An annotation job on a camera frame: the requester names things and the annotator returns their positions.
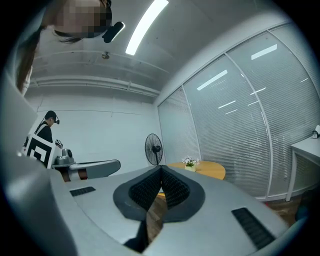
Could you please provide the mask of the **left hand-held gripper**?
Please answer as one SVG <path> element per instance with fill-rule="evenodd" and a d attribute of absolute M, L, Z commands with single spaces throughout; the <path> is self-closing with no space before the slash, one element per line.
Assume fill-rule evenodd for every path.
<path fill-rule="evenodd" d="M 60 140 L 50 143 L 35 134 L 29 136 L 24 154 L 40 161 L 46 168 L 68 167 L 70 179 L 104 178 L 121 168 L 120 161 L 116 159 L 76 163 L 71 150 L 63 148 Z"/>

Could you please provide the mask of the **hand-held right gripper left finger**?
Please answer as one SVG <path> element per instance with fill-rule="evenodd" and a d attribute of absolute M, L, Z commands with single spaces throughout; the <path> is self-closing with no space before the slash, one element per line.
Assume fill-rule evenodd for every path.
<path fill-rule="evenodd" d="M 99 228 L 127 247 L 147 247 L 161 231 L 161 197 L 152 195 L 152 189 L 142 191 L 147 208 L 142 210 L 142 220 L 127 218 L 118 206 L 123 200 L 114 201 L 114 192 L 121 185 L 151 170 L 146 167 L 132 172 L 102 178 L 71 181 L 66 185 L 79 195 L 73 198 Z"/>

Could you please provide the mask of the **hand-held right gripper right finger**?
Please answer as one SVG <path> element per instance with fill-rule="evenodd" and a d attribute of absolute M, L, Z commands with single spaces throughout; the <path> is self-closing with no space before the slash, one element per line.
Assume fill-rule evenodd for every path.
<path fill-rule="evenodd" d="M 205 199 L 187 221 L 164 223 L 145 256 L 248 256 L 257 251 L 232 211 L 246 208 L 277 239 L 286 222 L 264 203 L 232 183 L 177 167 L 174 171 L 200 184 Z"/>

